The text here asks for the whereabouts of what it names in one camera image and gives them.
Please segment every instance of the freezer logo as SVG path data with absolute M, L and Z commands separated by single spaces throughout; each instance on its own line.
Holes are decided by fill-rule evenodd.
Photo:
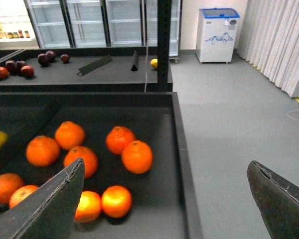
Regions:
M 228 34 L 228 32 L 225 32 L 222 36 L 213 36 L 205 41 L 211 41 L 212 45 L 215 45 L 215 41 L 222 41 L 226 44 L 227 41 L 233 41 L 233 38 Z

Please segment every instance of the cable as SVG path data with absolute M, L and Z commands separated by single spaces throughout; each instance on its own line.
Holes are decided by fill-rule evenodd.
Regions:
M 290 111 L 290 112 L 287 114 L 287 116 L 288 116 L 289 118 L 292 118 L 293 120 L 297 120 L 297 121 L 299 121 L 299 119 L 294 118 L 294 117 L 292 117 L 292 116 L 290 115 L 291 113 L 294 113 L 294 112 L 297 112 L 297 111 L 299 111 L 299 109 L 296 109 L 296 110 L 294 110 L 294 111 Z
M 143 18 L 143 39 L 145 41 L 145 47 L 146 47 L 146 57 L 145 57 L 145 86 L 144 86 L 144 92 L 146 92 L 146 88 L 148 86 L 148 56 L 149 56 L 149 46 L 147 41 L 147 34 L 145 29 L 145 1 L 142 0 L 142 18 Z

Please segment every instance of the mandarin orange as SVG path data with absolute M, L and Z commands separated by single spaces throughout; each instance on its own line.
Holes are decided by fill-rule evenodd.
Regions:
M 96 192 L 83 191 L 74 220 L 79 223 L 89 223 L 101 214 L 101 197 Z
M 8 204 L 12 194 L 24 185 L 23 179 L 14 173 L 0 175 L 0 203 Z
M 36 185 L 26 185 L 19 188 L 12 194 L 9 201 L 9 207 L 13 208 L 15 205 L 19 204 L 21 201 L 23 201 L 27 196 L 29 196 L 38 188 L 39 187 Z
M 123 149 L 132 141 L 136 140 L 134 133 L 123 126 L 115 126 L 105 139 L 110 152 L 120 155 Z
M 129 143 L 122 152 L 122 162 L 125 168 L 136 174 L 150 170 L 153 163 L 153 153 L 150 146 L 136 140 Z
M 103 212 L 112 218 L 125 216 L 132 207 L 132 195 L 123 186 L 112 186 L 105 190 L 101 198 Z
M 81 126 L 66 121 L 56 130 L 54 137 L 61 148 L 71 150 L 73 147 L 83 144 L 85 132 Z
M 40 135 L 30 141 L 25 155 L 29 163 L 38 167 L 47 167 L 58 159 L 60 152 L 60 146 L 54 139 Z
M 98 168 L 98 158 L 96 154 L 85 146 L 76 146 L 72 148 L 64 158 L 63 166 L 67 167 L 77 158 L 81 157 L 85 166 L 85 178 L 91 177 Z

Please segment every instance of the refrigerated display case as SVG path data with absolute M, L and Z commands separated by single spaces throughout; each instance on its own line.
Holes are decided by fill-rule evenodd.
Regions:
M 38 48 L 26 7 L 23 0 L 0 0 L 0 50 L 18 48 Z
M 142 46 L 139 0 L 106 0 L 111 46 Z
M 58 0 L 25 0 L 40 48 L 70 47 Z
M 178 56 L 180 38 L 181 0 L 173 0 L 170 19 L 169 56 Z M 147 0 L 148 46 L 157 46 L 157 0 Z
M 76 47 L 106 47 L 99 0 L 68 0 L 67 8 Z

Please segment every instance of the blue freezer lid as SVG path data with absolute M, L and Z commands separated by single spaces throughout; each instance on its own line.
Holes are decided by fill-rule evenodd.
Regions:
M 205 18 L 239 18 L 238 12 L 232 8 L 201 9 Z

